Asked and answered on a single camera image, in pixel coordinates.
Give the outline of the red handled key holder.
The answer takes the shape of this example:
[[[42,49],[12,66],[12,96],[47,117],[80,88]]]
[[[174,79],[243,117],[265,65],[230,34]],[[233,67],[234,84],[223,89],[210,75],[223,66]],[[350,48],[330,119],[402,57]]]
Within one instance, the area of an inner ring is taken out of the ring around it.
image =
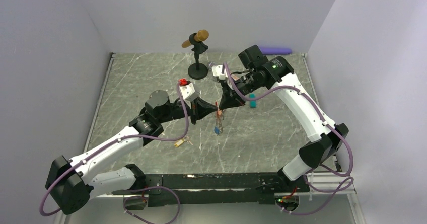
[[[215,107],[216,107],[216,111],[215,111],[216,125],[215,125],[215,127],[217,127],[221,132],[220,134],[222,134],[222,132],[223,132],[223,126],[222,126],[223,112],[222,112],[222,110],[219,109],[217,102],[215,102]]]

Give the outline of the yellow key tag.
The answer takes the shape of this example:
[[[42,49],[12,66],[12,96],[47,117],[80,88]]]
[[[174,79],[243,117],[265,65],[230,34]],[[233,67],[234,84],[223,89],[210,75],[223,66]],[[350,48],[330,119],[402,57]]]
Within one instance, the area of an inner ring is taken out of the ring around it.
[[[181,145],[183,145],[186,142],[185,139],[180,139],[177,142],[174,143],[174,147],[180,147]]]

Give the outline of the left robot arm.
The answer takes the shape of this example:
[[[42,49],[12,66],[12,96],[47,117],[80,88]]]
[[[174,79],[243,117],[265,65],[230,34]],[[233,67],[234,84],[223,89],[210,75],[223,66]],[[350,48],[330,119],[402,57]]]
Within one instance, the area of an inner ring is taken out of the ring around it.
[[[152,92],[139,115],[112,138],[71,159],[59,156],[53,160],[45,188],[47,195],[58,205],[58,211],[66,215],[75,213],[89,200],[111,191],[140,193],[146,176],[137,165],[128,164],[112,172],[102,170],[153,140],[173,142],[184,138],[190,124],[196,124],[217,109],[188,86],[180,86],[177,93],[178,98],[171,102],[166,91]],[[183,134],[175,138],[161,138],[164,131],[162,123],[178,119],[184,119]]]

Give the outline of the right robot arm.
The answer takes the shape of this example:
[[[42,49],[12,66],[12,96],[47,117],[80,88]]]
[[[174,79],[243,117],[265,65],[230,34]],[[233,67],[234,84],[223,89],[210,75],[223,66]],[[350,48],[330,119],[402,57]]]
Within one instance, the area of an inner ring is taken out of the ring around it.
[[[342,146],[348,134],[345,124],[336,124],[307,93],[293,67],[282,56],[268,59],[257,45],[253,45],[238,55],[245,75],[234,79],[226,64],[213,66],[212,74],[221,83],[223,94],[220,110],[240,107],[249,101],[248,95],[265,87],[267,92],[258,99],[274,93],[297,118],[308,137],[308,143],[298,150],[298,154],[278,171],[278,186],[283,191],[291,191],[297,180],[304,174],[320,166]]]

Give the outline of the teal block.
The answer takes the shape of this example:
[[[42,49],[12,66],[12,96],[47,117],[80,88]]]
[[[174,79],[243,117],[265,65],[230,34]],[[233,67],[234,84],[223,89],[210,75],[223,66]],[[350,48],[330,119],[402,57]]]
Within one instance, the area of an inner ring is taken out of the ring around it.
[[[251,101],[249,102],[250,108],[256,108],[257,107],[257,103],[256,103],[256,101],[253,100],[253,99],[256,98],[256,96],[254,94],[250,94],[249,98],[251,99]]]

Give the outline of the black microphone stand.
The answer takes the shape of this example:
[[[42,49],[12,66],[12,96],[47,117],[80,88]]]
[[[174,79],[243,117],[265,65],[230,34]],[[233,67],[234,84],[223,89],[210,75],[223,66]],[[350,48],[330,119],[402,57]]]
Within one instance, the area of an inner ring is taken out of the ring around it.
[[[208,68],[206,65],[199,62],[199,56],[205,53],[209,47],[204,42],[193,43],[192,51],[194,52],[195,63],[190,65],[188,68],[188,75],[195,80],[203,79],[208,74]]]

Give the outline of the glitter silver microphone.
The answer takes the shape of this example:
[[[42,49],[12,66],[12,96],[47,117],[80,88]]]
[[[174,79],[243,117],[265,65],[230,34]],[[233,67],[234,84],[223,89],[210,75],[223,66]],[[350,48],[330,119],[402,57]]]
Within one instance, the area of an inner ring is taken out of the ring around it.
[[[217,64],[213,61],[210,61],[206,64],[208,70],[212,70]]]

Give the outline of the purple microphone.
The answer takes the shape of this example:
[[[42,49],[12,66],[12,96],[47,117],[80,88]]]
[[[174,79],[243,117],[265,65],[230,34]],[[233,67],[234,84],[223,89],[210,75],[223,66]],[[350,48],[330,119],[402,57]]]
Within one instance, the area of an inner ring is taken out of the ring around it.
[[[290,48],[283,47],[259,47],[260,51],[264,55],[288,55],[292,54],[292,50]]]

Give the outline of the gold microphone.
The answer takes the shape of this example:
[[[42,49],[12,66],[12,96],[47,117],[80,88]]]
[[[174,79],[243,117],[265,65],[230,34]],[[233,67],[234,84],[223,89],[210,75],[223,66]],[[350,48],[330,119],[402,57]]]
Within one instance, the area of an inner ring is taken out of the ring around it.
[[[205,41],[209,37],[209,32],[206,29],[199,30],[196,33],[193,33],[185,40],[182,44],[182,48],[187,48],[193,45],[194,42],[199,43]]]

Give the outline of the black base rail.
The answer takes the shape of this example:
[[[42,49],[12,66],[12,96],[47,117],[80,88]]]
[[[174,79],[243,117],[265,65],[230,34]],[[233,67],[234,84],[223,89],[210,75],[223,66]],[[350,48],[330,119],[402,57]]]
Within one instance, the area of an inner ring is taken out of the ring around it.
[[[149,207],[175,204],[175,195],[182,204],[274,204],[280,195],[310,191],[303,178],[285,184],[276,172],[147,174],[145,186]]]

